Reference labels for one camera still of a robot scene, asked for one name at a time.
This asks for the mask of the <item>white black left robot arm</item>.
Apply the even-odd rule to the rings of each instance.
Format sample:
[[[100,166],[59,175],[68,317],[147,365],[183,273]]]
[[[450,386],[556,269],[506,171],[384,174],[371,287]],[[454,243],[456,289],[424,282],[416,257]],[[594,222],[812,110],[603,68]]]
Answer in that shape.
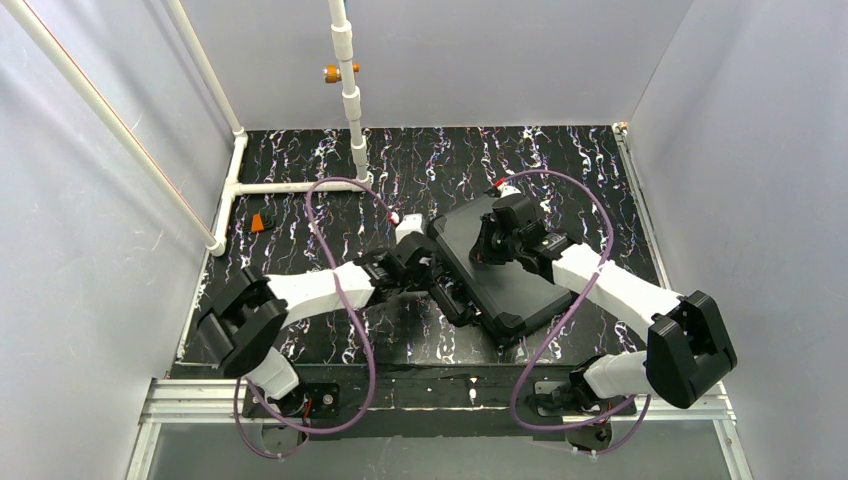
[[[338,266],[297,275],[264,275],[243,268],[218,291],[196,330],[226,378],[244,377],[279,400],[300,378],[275,348],[279,332],[300,320],[342,310],[359,311],[433,283],[437,245],[420,232],[391,248],[377,248]]]

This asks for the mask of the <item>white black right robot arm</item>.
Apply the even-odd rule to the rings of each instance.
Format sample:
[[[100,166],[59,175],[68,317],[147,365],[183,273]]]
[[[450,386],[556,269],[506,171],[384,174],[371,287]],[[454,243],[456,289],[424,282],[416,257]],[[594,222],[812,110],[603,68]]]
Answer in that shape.
[[[738,364],[710,295],[661,288],[603,259],[590,246],[549,231],[539,206],[521,194],[496,200],[482,215],[469,258],[487,265],[516,261],[610,313],[642,338],[642,351],[596,356],[571,372],[569,394],[586,405],[646,394],[686,409]]]

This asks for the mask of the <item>black poker set case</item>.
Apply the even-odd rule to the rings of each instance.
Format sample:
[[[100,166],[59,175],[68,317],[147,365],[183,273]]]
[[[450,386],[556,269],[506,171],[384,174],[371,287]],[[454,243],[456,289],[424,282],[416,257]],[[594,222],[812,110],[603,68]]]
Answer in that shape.
[[[522,231],[526,256],[504,265],[477,264],[468,254],[481,228],[481,216],[493,208],[517,208],[530,214]],[[456,284],[454,295],[432,296],[449,322],[480,324],[499,345],[512,345],[566,312],[576,293],[553,282],[557,253],[574,245],[564,233],[547,229],[544,212],[523,194],[498,198],[494,189],[426,224],[425,234]]]

